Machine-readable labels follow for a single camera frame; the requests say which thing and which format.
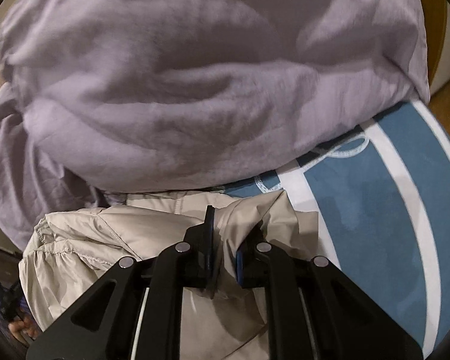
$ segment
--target black clamp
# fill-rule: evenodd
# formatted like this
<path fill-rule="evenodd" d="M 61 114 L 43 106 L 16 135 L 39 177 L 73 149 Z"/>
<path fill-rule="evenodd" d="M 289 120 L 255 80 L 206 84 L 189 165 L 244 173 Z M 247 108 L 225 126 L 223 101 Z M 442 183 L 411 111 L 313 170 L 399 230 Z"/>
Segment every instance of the black clamp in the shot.
<path fill-rule="evenodd" d="M 158 257 L 123 257 L 30 347 L 27 360 L 178 360 L 183 287 L 212 276 L 214 208 Z M 243 288 L 265 288 L 271 360 L 423 360 L 420 346 L 328 259 L 290 257 L 256 226 Z"/>

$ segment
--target silver screw head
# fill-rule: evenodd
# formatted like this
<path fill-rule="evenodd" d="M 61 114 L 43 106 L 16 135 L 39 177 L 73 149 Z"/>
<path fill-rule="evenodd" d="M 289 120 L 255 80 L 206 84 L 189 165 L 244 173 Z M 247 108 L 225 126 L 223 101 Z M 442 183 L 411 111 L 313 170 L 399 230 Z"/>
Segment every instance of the silver screw head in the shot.
<path fill-rule="evenodd" d="M 132 257 L 122 257 L 118 262 L 120 268 L 130 268 L 133 265 Z"/>
<path fill-rule="evenodd" d="M 189 251 L 190 250 L 190 244 L 188 242 L 179 242 L 178 244 L 175 245 L 175 250 L 183 253 L 185 251 Z"/>
<path fill-rule="evenodd" d="M 317 256 L 313 259 L 313 263 L 320 268 L 324 268 L 328 265 L 329 261 L 326 257 Z"/>
<path fill-rule="evenodd" d="M 271 251 L 272 246 L 268 242 L 260 242 L 257 245 L 257 250 L 261 251 L 262 253 L 266 253 L 268 251 Z"/>

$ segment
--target wrinkled fabric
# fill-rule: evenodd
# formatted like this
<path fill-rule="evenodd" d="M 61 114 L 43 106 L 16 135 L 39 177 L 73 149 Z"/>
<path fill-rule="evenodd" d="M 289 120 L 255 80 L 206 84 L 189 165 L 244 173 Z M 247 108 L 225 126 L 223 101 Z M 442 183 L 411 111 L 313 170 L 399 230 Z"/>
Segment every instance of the wrinkled fabric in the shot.
<path fill-rule="evenodd" d="M 420 0 L 18 0 L 0 71 L 23 120 L 0 115 L 0 225 L 19 247 L 27 218 L 76 208 L 49 167 L 102 191 L 206 188 L 430 98 Z M 25 167 L 2 147 L 24 134 Z"/>
<path fill-rule="evenodd" d="M 246 199 L 180 192 L 132 200 L 138 207 L 56 212 L 40 221 L 19 264 L 25 297 L 40 327 L 45 330 L 121 257 L 155 257 L 180 242 L 212 204 L 218 208 L 214 297 L 184 290 L 180 358 L 268 359 L 264 293 L 236 283 L 236 250 L 262 221 L 270 243 L 291 256 L 310 258 L 317 248 L 318 214 L 294 212 L 284 191 Z"/>

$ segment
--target beige jacket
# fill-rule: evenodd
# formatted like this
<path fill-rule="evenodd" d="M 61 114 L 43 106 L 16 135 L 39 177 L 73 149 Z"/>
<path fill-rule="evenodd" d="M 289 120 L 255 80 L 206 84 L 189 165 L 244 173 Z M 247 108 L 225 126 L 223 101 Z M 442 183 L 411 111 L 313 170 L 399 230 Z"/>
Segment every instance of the beige jacket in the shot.
<path fill-rule="evenodd" d="M 265 238 L 300 258 L 315 255 L 318 216 L 295 212 L 284 191 L 252 198 L 210 192 L 129 195 L 127 205 L 48 214 L 36 226 L 20 280 L 36 321 L 46 329 L 123 256 L 157 256 L 215 210 L 216 293 L 183 293 L 181 359 L 268 358 L 262 290 L 236 283 L 236 250 L 261 220 Z"/>

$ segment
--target purple fabric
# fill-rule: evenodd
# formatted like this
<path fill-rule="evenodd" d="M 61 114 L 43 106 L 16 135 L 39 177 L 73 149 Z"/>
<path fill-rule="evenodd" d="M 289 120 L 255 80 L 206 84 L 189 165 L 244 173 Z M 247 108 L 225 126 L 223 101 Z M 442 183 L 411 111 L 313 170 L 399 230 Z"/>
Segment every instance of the purple fabric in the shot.
<path fill-rule="evenodd" d="M 430 94 L 420 0 L 18 0 L 0 29 L 0 226 L 104 191 L 277 168 Z"/>

